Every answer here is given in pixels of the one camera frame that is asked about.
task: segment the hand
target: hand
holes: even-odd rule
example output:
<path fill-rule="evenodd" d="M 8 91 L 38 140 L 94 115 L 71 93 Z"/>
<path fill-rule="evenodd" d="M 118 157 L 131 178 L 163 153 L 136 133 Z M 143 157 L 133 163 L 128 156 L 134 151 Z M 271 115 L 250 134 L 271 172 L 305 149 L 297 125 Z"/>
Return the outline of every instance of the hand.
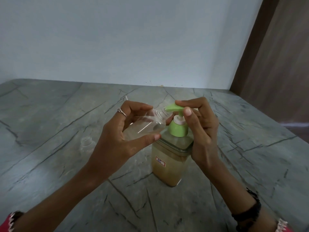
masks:
<path fill-rule="evenodd" d="M 125 101 L 121 109 L 127 117 L 116 112 L 104 125 L 98 144 L 86 164 L 99 183 L 105 181 L 141 149 L 160 139 L 159 133 L 148 134 L 131 141 L 125 141 L 123 137 L 122 132 L 137 117 L 145 115 L 152 108 L 144 103 Z"/>
<path fill-rule="evenodd" d="M 175 103 L 185 107 L 183 116 L 192 130 L 194 144 L 191 157 L 203 171 L 209 171 L 217 163 L 217 132 L 219 121 L 207 99 L 200 97 Z"/>

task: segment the black bracelet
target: black bracelet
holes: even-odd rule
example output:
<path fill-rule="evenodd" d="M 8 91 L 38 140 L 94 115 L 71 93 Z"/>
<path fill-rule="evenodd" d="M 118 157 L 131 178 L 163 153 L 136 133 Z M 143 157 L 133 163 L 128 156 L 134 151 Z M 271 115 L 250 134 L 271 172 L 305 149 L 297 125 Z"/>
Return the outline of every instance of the black bracelet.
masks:
<path fill-rule="evenodd" d="M 243 212 L 243 213 L 240 213 L 240 214 L 232 214 L 232 217 L 238 222 L 237 224 L 237 227 L 236 227 L 236 230 L 238 232 L 247 232 L 249 230 L 249 228 L 251 226 L 253 226 L 253 224 L 256 222 L 257 218 L 259 217 L 260 215 L 260 210 L 261 210 L 261 202 L 260 202 L 260 199 L 259 199 L 259 196 L 250 191 L 248 188 L 247 188 L 247 192 L 252 195 L 252 197 L 255 199 L 256 203 L 247 211 Z M 249 222 L 246 223 L 245 226 L 240 226 L 239 225 L 239 222 L 243 222 L 245 220 L 248 220 L 248 219 L 251 219 Z"/>

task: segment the fingernail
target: fingernail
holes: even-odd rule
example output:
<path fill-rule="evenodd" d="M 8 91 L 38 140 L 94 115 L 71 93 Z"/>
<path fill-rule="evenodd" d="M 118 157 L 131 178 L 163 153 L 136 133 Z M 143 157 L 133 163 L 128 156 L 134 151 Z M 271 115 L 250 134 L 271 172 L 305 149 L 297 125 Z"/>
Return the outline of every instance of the fingernail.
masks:
<path fill-rule="evenodd" d="M 186 108 L 184 109 L 184 113 L 186 114 L 186 116 L 191 116 L 192 111 L 191 111 L 191 109 L 190 109 L 189 107 L 186 107 Z"/>
<path fill-rule="evenodd" d="M 160 135 L 160 134 L 156 134 L 156 135 L 154 136 L 154 140 L 155 140 L 155 141 L 157 141 L 157 140 L 159 140 L 159 139 L 160 139 L 160 137 L 161 137 L 161 135 Z"/>

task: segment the countertop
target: countertop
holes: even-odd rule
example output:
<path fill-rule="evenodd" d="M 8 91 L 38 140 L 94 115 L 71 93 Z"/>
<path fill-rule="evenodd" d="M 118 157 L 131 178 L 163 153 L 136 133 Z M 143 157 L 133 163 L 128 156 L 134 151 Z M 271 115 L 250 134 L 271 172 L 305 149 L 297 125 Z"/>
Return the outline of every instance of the countertop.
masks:
<path fill-rule="evenodd" d="M 219 156 L 274 216 L 309 229 L 309 144 L 229 91 L 18 79 L 0 85 L 0 220 L 27 211 L 72 178 L 127 96 L 164 106 L 205 96 L 220 121 Z M 56 231 L 235 231 L 225 203 L 192 161 L 170 188 L 151 171 L 151 148 L 83 199 Z"/>

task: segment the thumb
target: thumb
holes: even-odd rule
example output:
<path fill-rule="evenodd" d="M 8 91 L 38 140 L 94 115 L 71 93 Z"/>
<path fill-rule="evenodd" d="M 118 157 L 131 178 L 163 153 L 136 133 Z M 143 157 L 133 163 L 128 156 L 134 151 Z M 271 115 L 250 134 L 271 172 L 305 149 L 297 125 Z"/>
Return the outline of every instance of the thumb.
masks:
<path fill-rule="evenodd" d="M 204 129 L 202 128 L 200 121 L 198 117 L 196 116 L 196 114 L 191 110 L 191 108 L 185 107 L 183 109 L 183 116 L 189 128 L 191 129 L 193 133 L 194 140 L 200 141 L 201 143 L 203 143 L 205 141 L 206 133 Z"/>
<path fill-rule="evenodd" d="M 131 150 L 133 153 L 131 155 L 135 155 L 141 149 L 149 146 L 150 144 L 154 143 L 155 141 L 161 138 L 161 134 L 147 134 L 140 138 L 134 139 L 129 141 L 129 145 L 131 146 Z"/>

